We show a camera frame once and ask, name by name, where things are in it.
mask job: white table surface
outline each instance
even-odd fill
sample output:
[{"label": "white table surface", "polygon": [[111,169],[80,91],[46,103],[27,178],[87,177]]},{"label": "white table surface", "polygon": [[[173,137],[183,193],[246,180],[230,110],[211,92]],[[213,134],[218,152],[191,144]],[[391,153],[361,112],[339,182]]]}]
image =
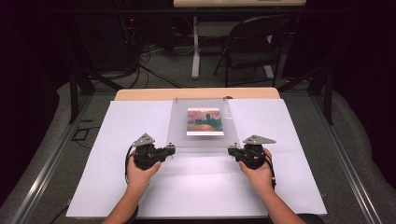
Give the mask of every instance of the white table surface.
[{"label": "white table surface", "polygon": [[[280,99],[229,101],[240,142],[257,134],[275,139],[276,193],[296,213],[327,214],[303,149]],[[127,149],[143,133],[166,145],[171,101],[112,102],[70,204],[67,217],[106,217],[126,189]],[[139,218],[266,217],[267,211],[228,155],[178,148],[163,162],[139,203]]]}]

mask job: desk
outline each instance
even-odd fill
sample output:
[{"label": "desk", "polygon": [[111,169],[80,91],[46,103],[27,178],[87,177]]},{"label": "desk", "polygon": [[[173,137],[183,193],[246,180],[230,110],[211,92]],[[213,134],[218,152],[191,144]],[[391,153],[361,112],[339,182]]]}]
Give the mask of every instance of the desk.
[{"label": "desk", "polygon": [[[224,96],[233,97],[229,104],[240,142],[253,133],[276,140],[269,148],[274,155],[278,195],[296,213],[326,214],[288,109],[276,89],[215,88],[119,91],[107,110],[67,216],[109,214],[126,188],[123,162],[132,142],[149,133],[156,147],[165,146],[174,97]],[[174,158],[168,158],[152,177],[139,203],[139,218],[268,215],[248,179],[228,155],[227,146],[211,152],[211,148],[205,152],[183,149],[177,147]]]},{"label": "desk", "polygon": [[[302,7],[306,0],[174,0],[174,7]],[[205,28],[200,29],[197,17],[193,18],[194,56],[192,61],[191,78],[199,78],[200,53],[198,36],[223,36],[228,35],[236,25],[234,22],[220,22],[210,25],[205,22]],[[264,67],[267,76],[272,76],[270,66]]]}]

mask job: hand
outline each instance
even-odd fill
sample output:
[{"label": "hand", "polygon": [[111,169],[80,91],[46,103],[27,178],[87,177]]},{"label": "hand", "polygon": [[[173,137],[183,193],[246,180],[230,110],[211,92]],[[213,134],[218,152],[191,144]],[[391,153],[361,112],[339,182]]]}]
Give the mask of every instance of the hand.
[{"label": "hand", "polygon": [[[268,149],[263,150],[266,159],[272,162],[272,155]],[[272,173],[268,162],[265,162],[256,170],[249,169],[242,161],[239,162],[242,172],[248,177],[251,186],[257,193],[261,194],[267,191],[274,191],[272,187]]]},{"label": "hand", "polygon": [[157,161],[152,167],[147,170],[141,170],[134,163],[134,152],[131,154],[128,162],[128,188],[140,187],[146,189],[149,185],[151,177],[157,173],[161,167],[161,162]]}]

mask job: gray carpet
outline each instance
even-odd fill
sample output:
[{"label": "gray carpet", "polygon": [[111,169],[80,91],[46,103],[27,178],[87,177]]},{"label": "gray carpet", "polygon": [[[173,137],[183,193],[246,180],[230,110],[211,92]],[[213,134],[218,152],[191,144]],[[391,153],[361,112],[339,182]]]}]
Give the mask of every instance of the gray carpet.
[{"label": "gray carpet", "polygon": [[[198,80],[192,80],[191,55],[172,55],[164,51],[151,53],[145,66],[151,70],[167,76],[172,80],[189,87],[222,87],[223,74],[220,72],[213,77],[215,64],[219,56],[207,55],[202,58],[201,76]],[[248,73],[249,76],[258,75],[260,71],[240,71],[240,74]],[[116,77],[119,74],[106,74],[108,77]],[[136,74],[115,80],[123,87],[133,83]],[[234,73],[233,80],[236,81],[243,76]],[[115,92],[107,86],[94,81],[97,93],[90,98],[91,102],[83,113],[78,127],[90,129],[85,141],[68,141],[64,148],[64,154],[57,164],[50,182],[46,186],[40,200],[35,205],[28,223],[49,223],[64,208],[64,201],[71,199],[77,188],[78,181],[82,175],[85,163],[89,157],[90,149],[98,133],[98,128],[106,114],[109,102],[114,98]],[[251,86],[268,86],[269,83],[254,84]],[[161,78],[141,71],[141,76],[135,84],[135,88],[174,88]],[[296,87],[295,90],[303,90],[305,83]],[[68,127],[70,116],[68,85],[59,89],[61,102],[55,118],[49,127],[49,131],[37,150],[35,157],[29,165],[20,183],[8,197],[0,209],[0,222],[10,223],[23,200],[33,186],[35,179],[44,167],[50,154],[59,145],[64,130]],[[297,134],[303,145],[305,156],[317,181],[318,187],[325,194],[323,201],[328,209],[328,215],[323,217],[325,223],[367,223],[356,199],[355,192],[350,187],[348,179],[340,166],[334,143],[326,131],[320,119],[320,114],[315,110],[312,99],[304,91],[282,93],[294,122]],[[337,93],[333,97],[333,121],[334,129],[340,135],[346,152],[353,162],[363,185],[367,188],[373,205],[383,223],[392,223],[396,220],[396,191],[389,186],[379,173],[375,164],[371,161],[370,143],[364,129],[361,127],[355,114],[348,108],[342,96]],[[61,214],[55,223],[100,223],[101,220],[76,220],[64,217]],[[204,220],[200,223],[212,223]],[[244,223],[260,223],[262,220],[239,220]]]}]

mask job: dark background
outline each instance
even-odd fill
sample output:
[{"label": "dark background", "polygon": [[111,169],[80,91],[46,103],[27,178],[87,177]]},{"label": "dark background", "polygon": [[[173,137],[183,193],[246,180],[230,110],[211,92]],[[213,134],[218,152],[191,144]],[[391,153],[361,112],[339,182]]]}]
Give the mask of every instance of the dark background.
[{"label": "dark background", "polygon": [[[111,0],[61,1],[64,7],[116,8]],[[141,7],[169,7],[170,1]],[[309,8],[342,8],[346,1],[307,1]],[[103,69],[129,67],[131,51],[125,46],[116,18],[84,18],[73,22],[49,15],[43,6],[58,7],[56,1],[7,0],[0,3],[0,204],[12,191],[35,155],[48,129],[59,96],[56,90],[68,82],[76,64]],[[393,137],[396,71],[396,7],[392,1],[376,1],[361,7],[364,16],[352,41],[343,46],[334,67],[334,88],[349,102],[363,123],[373,149],[373,160],[396,188]],[[151,39],[172,48],[172,22],[141,21]],[[304,18],[295,34],[284,77],[302,76],[321,64],[337,37],[340,19]],[[152,32],[160,25],[158,33]],[[106,32],[96,26],[105,26]],[[106,49],[116,53],[105,55]]]}]

